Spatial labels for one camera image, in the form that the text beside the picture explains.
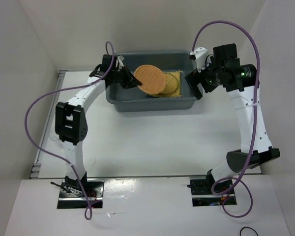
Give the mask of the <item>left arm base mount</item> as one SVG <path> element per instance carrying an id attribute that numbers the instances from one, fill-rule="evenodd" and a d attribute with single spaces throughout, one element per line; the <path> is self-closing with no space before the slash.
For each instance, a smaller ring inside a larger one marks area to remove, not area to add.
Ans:
<path id="1" fill-rule="evenodd" d="M 78 209 L 86 208 L 88 206 L 87 200 L 82 191 L 66 187 L 64 180 L 61 184 L 57 184 L 53 181 L 51 181 L 50 184 L 59 188 L 57 209 Z M 90 179 L 87 182 L 85 190 L 87 197 L 90 201 L 91 207 L 102 208 L 104 195 L 104 181 Z"/>

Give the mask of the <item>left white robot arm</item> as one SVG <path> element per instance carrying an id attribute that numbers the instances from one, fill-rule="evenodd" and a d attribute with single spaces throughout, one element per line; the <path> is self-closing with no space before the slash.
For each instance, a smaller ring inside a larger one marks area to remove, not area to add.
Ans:
<path id="1" fill-rule="evenodd" d="M 65 159 L 69 161 L 64 186 L 79 197 L 88 191 L 83 163 L 83 140 L 88 133 L 87 110 L 111 84 L 118 83 L 123 89 L 142 85 L 126 66 L 111 70 L 104 79 L 101 78 L 103 75 L 104 72 L 100 70 L 91 72 L 85 86 L 76 95 L 56 105 L 55 132 L 63 144 Z"/>

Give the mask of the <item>round orange woven plate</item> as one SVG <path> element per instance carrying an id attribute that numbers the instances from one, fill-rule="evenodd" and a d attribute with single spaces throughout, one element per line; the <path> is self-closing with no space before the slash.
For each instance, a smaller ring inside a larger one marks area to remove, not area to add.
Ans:
<path id="1" fill-rule="evenodd" d="M 139 89 L 148 94 L 159 94 L 167 85 L 165 74 L 153 65 L 139 66 L 134 71 L 134 77 L 142 83 Z"/>

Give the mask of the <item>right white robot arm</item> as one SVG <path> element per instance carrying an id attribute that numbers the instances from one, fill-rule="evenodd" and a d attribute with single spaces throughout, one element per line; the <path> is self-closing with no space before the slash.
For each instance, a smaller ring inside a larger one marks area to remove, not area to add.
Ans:
<path id="1" fill-rule="evenodd" d="M 229 151 L 224 163 L 207 172 L 206 189 L 210 193 L 217 193 L 228 177 L 241 173 L 247 157 L 250 157 L 249 169 L 280 157 L 280 150 L 273 147 L 266 132 L 256 75 L 252 64 L 220 68 L 211 64 L 185 76 L 197 99 L 203 96 L 200 88 L 209 93 L 218 86 L 224 87 L 234 105 L 239 125 L 240 149 Z"/>

